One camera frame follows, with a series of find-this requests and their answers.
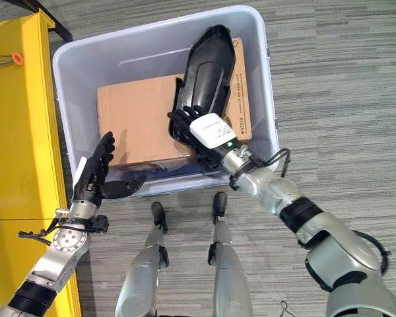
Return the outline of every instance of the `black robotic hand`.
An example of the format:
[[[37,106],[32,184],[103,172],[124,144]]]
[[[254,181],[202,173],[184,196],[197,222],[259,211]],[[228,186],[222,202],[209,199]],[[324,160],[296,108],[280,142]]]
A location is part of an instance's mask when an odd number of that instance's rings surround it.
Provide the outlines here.
[[[173,123],[173,138],[194,148],[201,157],[201,162],[203,164],[210,168],[216,168],[228,151],[238,147],[238,140],[234,138],[230,140],[230,142],[213,149],[204,146],[204,144],[192,134],[190,126],[193,121],[206,114],[207,113],[199,106],[194,106],[193,108],[184,106],[183,109],[176,109],[170,114],[170,119]]]
[[[73,188],[72,201],[86,200],[101,205],[102,186],[108,173],[108,164],[113,159],[114,137],[107,132],[95,148],[94,154],[85,163],[79,181]]]
[[[105,182],[109,162],[113,159],[113,151],[114,137],[110,131],[103,136],[94,154],[86,161],[79,181],[73,188],[72,202],[86,200],[100,206],[103,198],[130,196],[144,184],[145,177]]]

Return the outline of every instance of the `gray carpet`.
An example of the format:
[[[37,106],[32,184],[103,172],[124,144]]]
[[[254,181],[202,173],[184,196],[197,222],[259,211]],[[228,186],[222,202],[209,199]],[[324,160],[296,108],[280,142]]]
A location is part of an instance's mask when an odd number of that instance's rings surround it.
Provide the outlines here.
[[[292,149],[288,177],[322,209],[383,242],[392,253],[385,282],[396,294],[396,1],[43,1],[75,39],[238,3],[266,22],[280,143]],[[0,20],[24,13],[0,1]],[[171,259],[158,311],[211,316],[214,269],[206,262],[219,190],[228,193],[255,315],[279,316],[286,300],[295,316],[324,316],[327,294],[306,272],[306,251],[256,201],[227,187],[103,204],[109,233],[94,236],[77,270],[83,315],[114,316],[158,200]]]

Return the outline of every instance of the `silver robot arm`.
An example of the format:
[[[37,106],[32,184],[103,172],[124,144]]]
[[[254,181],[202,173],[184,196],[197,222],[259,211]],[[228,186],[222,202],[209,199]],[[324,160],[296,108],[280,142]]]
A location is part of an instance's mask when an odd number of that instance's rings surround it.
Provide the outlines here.
[[[235,186],[257,198],[310,250],[305,265],[329,292],[326,316],[396,317],[396,297],[385,286],[381,265],[368,245],[291,181],[253,161],[248,147],[242,146],[228,152],[222,165],[234,176]]]
[[[144,178],[105,183],[113,150],[113,134],[108,132],[94,154],[83,157],[79,163],[73,177],[70,210],[56,209],[50,226],[38,234],[19,232],[19,237],[43,242],[49,248],[29,271],[9,304],[0,309],[0,317],[43,316],[90,248],[90,234],[107,232],[107,217],[96,216],[102,199],[126,197],[142,186]],[[43,238],[54,230],[57,231],[52,241]]]
[[[0,317],[37,317],[46,313],[75,272],[81,256],[90,248],[91,239],[87,230],[90,226],[87,223],[94,219],[103,221],[102,224],[108,227],[107,218],[95,217],[97,210],[95,204],[87,201],[74,201],[69,211],[56,210],[55,219],[61,220],[62,213],[67,214],[62,227],[68,228],[56,231],[47,252],[29,271],[9,304],[0,309]]]

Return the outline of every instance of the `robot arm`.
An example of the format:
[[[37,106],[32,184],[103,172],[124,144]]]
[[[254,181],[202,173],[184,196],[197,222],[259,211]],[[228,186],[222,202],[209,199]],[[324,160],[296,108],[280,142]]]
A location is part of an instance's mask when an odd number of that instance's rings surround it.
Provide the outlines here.
[[[108,164],[113,159],[114,138],[111,132],[103,136],[94,154],[82,158],[74,176],[70,210],[56,209],[56,216],[46,230],[34,234],[20,232],[22,238],[32,238],[49,246],[15,292],[7,306],[0,309],[0,317],[41,317],[54,298],[64,288],[80,258],[90,248],[92,233],[105,233],[106,216],[96,215],[102,199],[130,195],[138,190],[144,179],[128,182],[104,183]],[[52,241],[42,237],[57,230]]]
[[[354,231],[323,212],[291,181],[275,176],[269,164],[255,158],[246,145],[239,147],[234,132],[215,114],[184,107],[171,118],[178,140],[204,156],[210,151],[212,161],[216,157],[232,175],[232,188],[257,198],[310,250],[305,264],[329,292],[327,317],[396,317],[396,297],[384,285],[381,265]]]
[[[236,185],[279,217],[309,249],[305,265],[320,287],[329,292],[327,317],[396,317],[396,297],[383,282],[376,255],[355,232],[331,213],[323,212],[291,181],[269,167],[254,166],[247,149],[231,150],[222,165],[236,175]]]

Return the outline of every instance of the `black cable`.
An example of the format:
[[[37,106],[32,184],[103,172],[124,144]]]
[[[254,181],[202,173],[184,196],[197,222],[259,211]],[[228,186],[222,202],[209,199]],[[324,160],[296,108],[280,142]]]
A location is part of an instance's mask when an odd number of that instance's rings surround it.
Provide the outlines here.
[[[50,226],[47,228],[47,230],[41,229],[41,231],[39,233],[33,233],[32,231],[30,231],[30,232],[19,231],[18,238],[32,239],[32,240],[44,243],[46,246],[51,246],[51,242],[49,240],[43,239],[42,237],[49,235],[56,229],[70,229],[70,230],[74,230],[74,231],[87,232],[87,233],[99,232],[99,230],[94,230],[94,229],[80,229],[80,228],[75,228],[75,227],[65,226],[65,225],[57,226],[56,225],[57,223],[68,223],[68,220],[66,218],[63,218],[63,219],[54,218],[51,221]]]
[[[286,171],[287,171],[288,165],[290,163],[290,150],[289,149],[287,149],[287,148],[280,149],[280,151],[277,152],[276,154],[274,154],[269,160],[262,162],[262,165],[264,167],[273,165],[274,163],[281,160],[283,157],[286,157],[286,158],[284,160],[282,174],[280,176],[284,177],[286,175]]]
[[[353,232],[355,232],[356,235],[360,236],[361,238],[370,241],[379,250],[381,254],[381,274],[384,275],[389,268],[389,255],[391,254],[391,252],[386,251],[386,249],[383,247],[383,244],[381,244],[380,241],[373,236],[357,230],[353,230]]]
[[[282,167],[282,172],[280,174],[281,177],[285,177],[286,176],[286,171],[288,169],[288,165],[290,163],[290,150],[287,149],[286,147],[283,149],[280,149],[279,152],[277,152],[276,154],[274,154],[269,160],[266,160],[265,162],[263,162],[262,160],[260,160],[258,157],[256,157],[255,155],[251,155],[249,157],[249,160],[251,161],[249,166],[246,166],[247,169],[245,170],[241,170],[238,173],[235,173],[235,175],[231,175],[230,176],[230,181],[229,181],[229,186],[233,189],[233,190],[238,190],[239,187],[237,187],[235,185],[236,180],[238,180],[238,178],[244,173],[247,172],[248,170],[252,169],[253,167],[268,167],[270,165],[273,165],[274,163],[278,162],[279,160],[281,160],[283,157],[286,157],[283,163],[283,167]]]
[[[289,314],[292,317],[296,317],[295,315],[293,315],[293,313],[288,311],[288,303],[285,300],[280,301],[280,305],[282,306],[283,310],[279,317],[283,317],[285,313]]]

